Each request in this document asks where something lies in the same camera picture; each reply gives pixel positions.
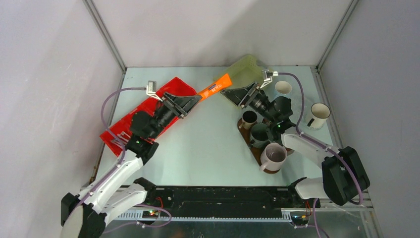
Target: wall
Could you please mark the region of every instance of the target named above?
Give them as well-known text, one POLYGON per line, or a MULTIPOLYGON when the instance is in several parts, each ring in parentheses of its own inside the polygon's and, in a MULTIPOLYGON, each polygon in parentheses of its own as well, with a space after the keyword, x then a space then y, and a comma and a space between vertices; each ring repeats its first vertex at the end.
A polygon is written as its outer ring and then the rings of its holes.
POLYGON ((0 237, 58 237, 121 71, 81 0, 1 1, 0 32, 0 237))
POLYGON ((361 1, 321 75, 385 237, 418 237, 420 2, 361 1))
POLYGON ((350 0, 96 0, 130 66, 318 63, 350 0))

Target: light blue tabletop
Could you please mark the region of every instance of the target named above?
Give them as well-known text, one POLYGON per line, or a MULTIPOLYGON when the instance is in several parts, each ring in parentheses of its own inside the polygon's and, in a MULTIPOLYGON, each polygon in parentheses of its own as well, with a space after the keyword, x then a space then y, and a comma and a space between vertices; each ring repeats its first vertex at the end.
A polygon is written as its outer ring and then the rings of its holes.
MULTIPOLYGON (((314 78, 309 66, 273 66, 279 72, 295 74, 302 82, 309 104, 320 102, 314 78)), ((179 77, 197 92, 213 82, 225 67, 153 67, 128 68, 122 88, 142 87, 148 80, 161 87, 174 77, 179 77)), ((277 81, 287 81, 292 85, 293 108, 300 105, 300 90, 294 78, 275 77, 264 90, 272 100, 280 94, 274 89, 277 81)), ((147 98, 144 91, 121 93, 112 123, 115 123, 147 98)), ((291 120, 296 122, 298 113, 294 111, 291 120)), ((220 94, 199 103, 183 120, 179 120, 157 139, 159 148, 147 164, 129 178, 124 185, 144 177, 156 185, 183 186, 286 186, 301 177, 321 176, 321 169, 298 152, 290 155, 282 169, 269 175, 259 171, 237 129, 241 109, 235 107, 220 94)), ((327 124, 318 131, 305 126, 302 130, 319 140, 332 144, 327 124)), ((97 178, 103 175, 115 161, 116 156, 105 147, 98 168, 97 178)))

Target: orange object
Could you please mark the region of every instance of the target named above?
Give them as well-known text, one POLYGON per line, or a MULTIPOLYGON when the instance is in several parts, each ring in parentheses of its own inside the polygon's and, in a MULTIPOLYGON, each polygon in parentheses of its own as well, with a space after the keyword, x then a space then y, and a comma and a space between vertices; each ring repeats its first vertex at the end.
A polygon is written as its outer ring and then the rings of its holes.
POLYGON ((210 96, 218 93, 220 90, 223 90, 227 87, 232 86, 232 81, 230 81, 230 77, 228 74, 225 74, 222 76, 219 80, 212 83, 209 87, 207 87, 205 90, 197 93, 197 95, 201 96, 200 102, 206 100, 210 96))

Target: table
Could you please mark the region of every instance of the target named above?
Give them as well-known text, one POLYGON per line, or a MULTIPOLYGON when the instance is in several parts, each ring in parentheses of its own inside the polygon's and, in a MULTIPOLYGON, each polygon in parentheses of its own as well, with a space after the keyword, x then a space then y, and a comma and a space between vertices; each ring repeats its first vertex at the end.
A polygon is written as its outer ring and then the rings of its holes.
MULTIPOLYGON (((304 87, 305 97, 319 102, 313 74, 309 66, 273 66, 273 70, 297 75, 304 87)), ((148 80, 157 82, 158 88, 174 77, 201 91, 213 82, 225 67, 149 67, 128 68, 122 88, 145 86, 148 80)), ((292 85, 288 97, 300 97, 297 82, 290 76, 275 77, 265 92, 272 100, 279 93, 274 89, 277 81, 292 85)), ((120 94, 112 123, 115 123, 147 95, 144 91, 126 91, 120 94)), ((156 185, 190 186, 285 186, 302 178, 321 176, 321 169, 299 153, 287 158, 280 172, 269 175, 259 171, 258 164, 244 143, 236 124, 241 109, 221 94, 212 96, 200 104, 183 120, 179 120, 156 141, 155 155, 145 166, 123 185, 130 185, 144 177, 156 185)), ((327 124, 318 131, 302 127, 321 141, 332 144, 327 124)), ((103 175, 116 156, 105 147, 98 168, 97 178, 103 175)))

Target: red plastic bin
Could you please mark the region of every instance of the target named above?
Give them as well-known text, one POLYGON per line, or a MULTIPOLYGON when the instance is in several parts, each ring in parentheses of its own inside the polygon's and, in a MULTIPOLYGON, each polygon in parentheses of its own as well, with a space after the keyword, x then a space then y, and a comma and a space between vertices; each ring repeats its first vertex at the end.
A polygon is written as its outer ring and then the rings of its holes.
MULTIPOLYGON (((193 96, 197 94, 194 88, 186 84, 184 81, 182 81, 178 77, 173 78, 163 87, 161 87, 156 92, 156 94, 159 97, 162 97, 165 92, 176 95, 176 96, 193 96)), ((145 111, 149 115, 153 116, 157 102, 158 101, 154 98, 146 99, 144 102, 138 105, 135 109, 133 109, 130 113, 128 113, 122 119, 120 119, 114 125, 112 125, 110 127, 110 130, 115 135, 117 135, 124 143, 127 143, 131 137, 131 132, 129 128, 130 128, 131 118, 133 114, 139 111, 145 111)), ((178 119, 179 118, 175 118, 167 127, 165 127, 162 133, 168 130, 168 128, 170 128, 178 119)), ((115 138, 108 131, 104 131, 100 135, 100 138, 105 142, 105 144, 111 149, 111 151, 116 156, 119 156, 119 154, 122 152, 122 147, 118 144, 115 138)))

